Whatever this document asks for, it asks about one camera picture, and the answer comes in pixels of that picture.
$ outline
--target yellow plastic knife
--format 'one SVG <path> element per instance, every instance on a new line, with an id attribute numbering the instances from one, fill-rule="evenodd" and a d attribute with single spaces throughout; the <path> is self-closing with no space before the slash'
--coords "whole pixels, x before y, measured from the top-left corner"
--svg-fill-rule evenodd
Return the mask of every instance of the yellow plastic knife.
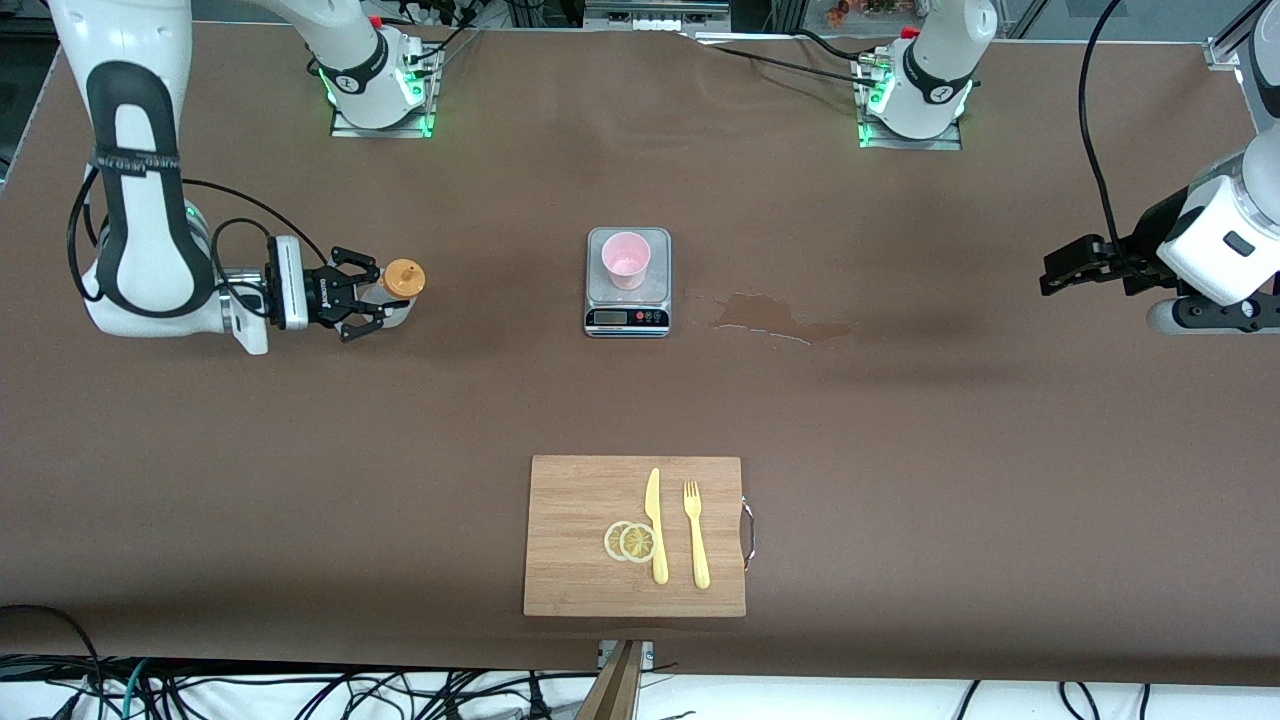
<path id="1" fill-rule="evenodd" d="M 653 582 L 667 584 L 667 548 L 662 544 L 662 501 L 658 497 L 658 469 L 649 473 L 649 487 L 644 491 L 644 514 L 653 524 Z"/>

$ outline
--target plastic cup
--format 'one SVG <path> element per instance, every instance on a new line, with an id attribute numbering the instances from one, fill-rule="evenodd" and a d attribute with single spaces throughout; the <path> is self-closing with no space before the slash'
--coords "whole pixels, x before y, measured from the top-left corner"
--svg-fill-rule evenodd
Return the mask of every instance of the plastic cup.
<path id="1" fill-rule="evenodd" d="M 600 249 L 600 261 L 620 290 L 635 290 L 644 284 L 650 255 L 649 242 L 634 232 L 613 233 Z"/>

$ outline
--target wooden cutting board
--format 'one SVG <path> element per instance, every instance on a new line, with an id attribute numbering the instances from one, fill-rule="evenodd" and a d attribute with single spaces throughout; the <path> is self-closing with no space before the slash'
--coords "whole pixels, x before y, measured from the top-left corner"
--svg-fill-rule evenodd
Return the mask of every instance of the wooden cutting board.
<path id="1" fill-rule="evenodd" d="M 644 512 L 649 471 L 662 473 L 662 528 L 671 579 L 653 582 L 649 562 L 618 561 L 604 533 L 618 520 L 650 524 Z M 684 486 L 703 498 L 703 543 L 712 584 L 694 587 Z M 737 457 L 539 455 L 529 484 L 525 615 L 566 618 L 741 618 L 746 578 L 739 523 L 742 462 Z"/>

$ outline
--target water stain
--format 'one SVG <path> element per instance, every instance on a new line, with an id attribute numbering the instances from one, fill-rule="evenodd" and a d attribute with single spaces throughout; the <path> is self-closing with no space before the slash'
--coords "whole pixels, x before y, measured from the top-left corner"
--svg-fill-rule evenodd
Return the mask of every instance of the water stain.
<path id="1" fill-rule="evenodd" d="M 805 345 L 827 342 L 854 332 L 840 323 L 801 323 L 791 314 L 791 306 L 764 295 L 733 293 L 728 300 L 717 300 L 721 316 L 713 328 L 740 328 L 754 333 L 767 333 Z"/>

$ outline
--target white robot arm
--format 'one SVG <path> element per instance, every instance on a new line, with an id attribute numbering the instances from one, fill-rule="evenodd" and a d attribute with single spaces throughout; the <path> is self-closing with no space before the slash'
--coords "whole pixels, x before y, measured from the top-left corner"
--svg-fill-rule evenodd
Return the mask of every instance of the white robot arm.
<path id="1" fill-rule="evenodd" d="M 1280 0 L 1258 18 L 1248 60 L 1257 91 L 1280 118 Z M 1151 309 L 1166 334 L 1280 332 L 1280 126 L 1215 163 L 1152 206 L 1133 233 L 1089 234 L 1044 258 L 1042 295 L 1087 282 L 1124 282 L 1126 295 L 1172 288 Z"/>
<path id="2" fill-rule="evenodd" d="M 916 36 L 877 50 L 876 60 L 887 69 L 872 74 L 883 87 L 867 110 L 902 137 L 942 135 L 964 113 L 973 70 L 997 27 L 991 0 L 936 0 Z"/>
<path id="3" fill-rule="evenodd" d="M 255 1 L 293 23 L 353 124 L 385 127 L 422 102 L 421 87 L 413 92 L 421 41 L 375 27 L 358 0 Z M 189 0 L 51 0 L 50 9 L 95 136 L 93 170 L 77 202 L 99 173 L 106 195 L 97 258 L 77 283 L 100 329 L 124 337 L 232 333 L 256 355 L 266 352 L 268 322 L 283 329 L 314 322 L 351 340 L 407 306 L 358 301 L 358 287 L 379 279 L 371 258 L 334 249 L 323 268 L 303 270 L 292 236 L 271 240 L 273 261 L 262 272 L 215 272 L 209 227 L 183 196 L 178 154 Z M 342 264 L 360 272 L 335 270 Z M 347 324 L 351 314 L 369 322 Z"/>

